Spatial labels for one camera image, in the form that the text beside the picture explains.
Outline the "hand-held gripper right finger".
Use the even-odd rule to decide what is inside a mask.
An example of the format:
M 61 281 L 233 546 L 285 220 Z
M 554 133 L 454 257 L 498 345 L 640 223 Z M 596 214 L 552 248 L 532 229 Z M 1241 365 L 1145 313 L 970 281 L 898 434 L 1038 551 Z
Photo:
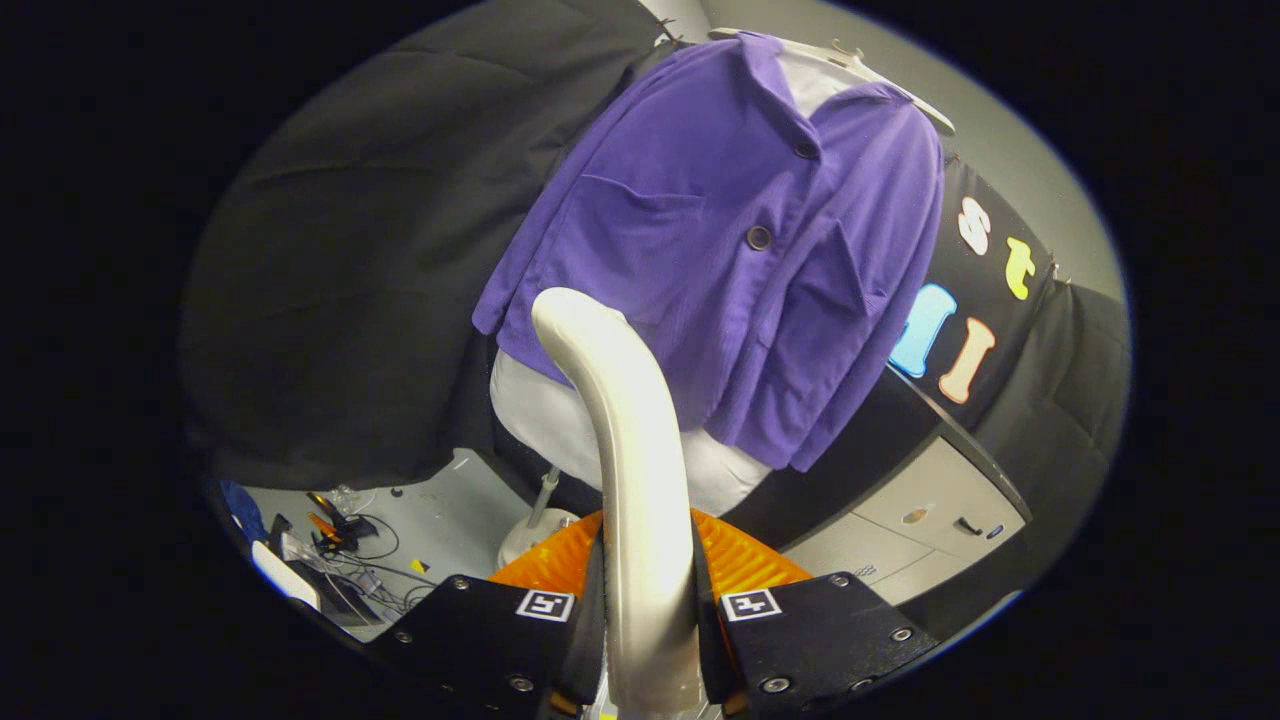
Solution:
M 700 671 L 727 719 L 847 719 L 941 643 L 850 571 L 812 574 L 692 511 Z

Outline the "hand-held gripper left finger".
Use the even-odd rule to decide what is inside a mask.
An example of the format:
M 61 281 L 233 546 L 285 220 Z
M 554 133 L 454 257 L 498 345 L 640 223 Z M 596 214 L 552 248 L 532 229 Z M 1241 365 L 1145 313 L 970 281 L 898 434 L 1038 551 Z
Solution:
M 454 574 L 365 647 L 434 719 L 582 719 L 605 655 L 603 518 L 489 578 Z

